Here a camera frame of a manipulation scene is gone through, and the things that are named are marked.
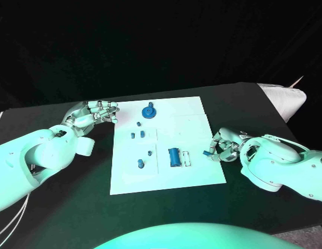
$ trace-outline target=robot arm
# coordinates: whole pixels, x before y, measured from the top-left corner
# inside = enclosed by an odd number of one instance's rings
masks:
[[[309,150],[279,137],[250,137],[227,128],[220,129],[214,138],[208,157],[217,161],[238,157],[240,173],[257,187],[276,192],[286,185],[302,196],[322,201],[322,151]],[[224,151],[213,154],[217,143]]]
[[[0,211],[66,168],[75,154],[89,156],[95,141],[85,136],[93,125],[116,123],[115,102],[82,102],[62,124],[34,131],[0,145]]]

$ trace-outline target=white paper sheet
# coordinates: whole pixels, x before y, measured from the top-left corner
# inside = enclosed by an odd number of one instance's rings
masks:
[[[145,119],[141,111],[149,102],[157,115]],[[213,162],[203,155],[213,135],[200,97],[118,104],[110,195],[226,183],[220,162]],[[169,167],[169,148],[180,149],[180,167]],[[184,151],[188,152],[188,167],[184,165]],[[144,161],[142,169],[138,168],[138,159]]]

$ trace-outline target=white cable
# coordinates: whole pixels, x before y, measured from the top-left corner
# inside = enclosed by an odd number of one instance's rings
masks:
[[[13,230],[10,231],[10,233],[8,233],[8,235],[7,235],[5,239],[4,239],[4,241],[1,242],[0,247],[1,247],[1,245],[5,243],[5,241],[7,241],[8,237],[11,236],[13,231],[16,230],[16,227],[17,227],[17,225],[18,225],[18,222],[20,222],[20,220],[21,220],[21,218],[23,218],[23,214],[24,214],[24,210],[26,210],[26,205],[27,205],[29,195],[30,195],[30,193],[27,194],[27,197],[26,197],[24,209],[23,209],[23,212],[21,212],[21,215],[20,215],[18,221],[17,221],[17,223],[16,223],[16,225],[14,225],[14,227],[13,227]]]
[[[23,204],[23,206],[21,206],[21,208],[20,208],[20,210],[18,210],[16,216],[13,217],[13,220],[8,222],[8,224],[5,225],[5,227],[3,228],[3,230],[0,231],[0,234],[5,231],[5,229],[7,229],[8,226],[11,225],[13,221],[16,220],[17,216],[20,215],[20,212],[24,213],[24,209],[26,209],[26,204],[27,204],[29,196],[30,196],[30,193],[29,193],[27,196],[26,196],[24,204]]]

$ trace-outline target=black tabletop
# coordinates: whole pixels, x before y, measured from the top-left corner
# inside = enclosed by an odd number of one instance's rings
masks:
[[[211,132],[230,127],[289,140],[295,136],[256,84],[158,92],[100,100],[135,101],[200,96]],[[7,110],[0,119],[0,144],[62,121],[75,103]],[[223,162],[226,184],[109,195],[113,124],[99,124],[87,135],[92,155],[76,155],[31,192],[24,217],[5,248],[93,248],[141,228],[181,222],[207,222],[277,233],[322,224],[322,203],[290,188],[273,193],[240,174],[238,160]],[[0,229],[23,201],[0,212]]]

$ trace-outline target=dark table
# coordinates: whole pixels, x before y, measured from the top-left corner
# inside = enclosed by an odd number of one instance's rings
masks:
[[[187,96],[201,98],[213,133],[220,127],[230,127],[254,136],[267,133],[295,140],[256,84],[236,83],[118,98],[100,95],[100,100]],[[73,104],[7,110],[0,119],[0,144],[59,124]],[[221,163],[226,184],[110,196],[113,125],[99,124],[87,137],[96,141],[90,157],[76,155],[69,167],[31,192],[5,248],[93,248],[131,231],[180,222],[223,223],[266,233],[322,224],[322,203],[285,186],[276,193],[257,188],[240,174],[238,160]],[[0,229],[21,203],[23,200],[0,212]]]

